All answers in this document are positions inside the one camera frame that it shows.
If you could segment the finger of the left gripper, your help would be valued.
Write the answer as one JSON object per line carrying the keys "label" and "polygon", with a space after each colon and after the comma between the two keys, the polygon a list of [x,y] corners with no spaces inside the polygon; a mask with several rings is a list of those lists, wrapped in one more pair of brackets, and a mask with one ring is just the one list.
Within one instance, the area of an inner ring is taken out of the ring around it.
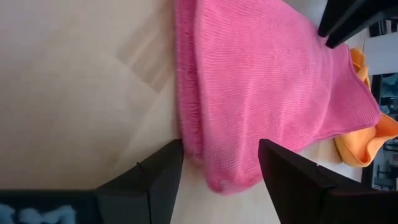
{"label": "finger of the left gripper", "polygon": [[350,38],[366,25],[361,17],[367,11],[367,0],[328,0],[318,28],[320,37]]}
{"label": "finger of the left gripper", "polygon": [[[365,28],[374,24],[377,21],[388,19],[390,17],[397,16],[397,0],[367,0],[368,8],[366,12],[361,14],[361,17],[365,19]],[[326,46],[334,49],[349,38],[333,38],[331,35],[326,37]]]}

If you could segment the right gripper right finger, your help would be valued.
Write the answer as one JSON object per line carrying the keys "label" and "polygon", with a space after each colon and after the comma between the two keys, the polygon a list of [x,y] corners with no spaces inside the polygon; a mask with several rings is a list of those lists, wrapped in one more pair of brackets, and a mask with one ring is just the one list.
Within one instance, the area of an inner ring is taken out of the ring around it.
{"label": "right gripper right finger", "polygon": [[281,223],[397,223],[396,191],[367,187],[268,139],[258,159]]}

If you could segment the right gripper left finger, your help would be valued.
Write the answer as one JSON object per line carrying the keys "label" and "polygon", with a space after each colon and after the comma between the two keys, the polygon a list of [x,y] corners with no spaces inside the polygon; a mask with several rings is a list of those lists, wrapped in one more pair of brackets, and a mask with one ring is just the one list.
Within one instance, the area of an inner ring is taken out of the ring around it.
{"label": "right gripper left finger", "polygon": [[182,165],[174,139],[95,189],[2,190],[1,223],[170,223]]}

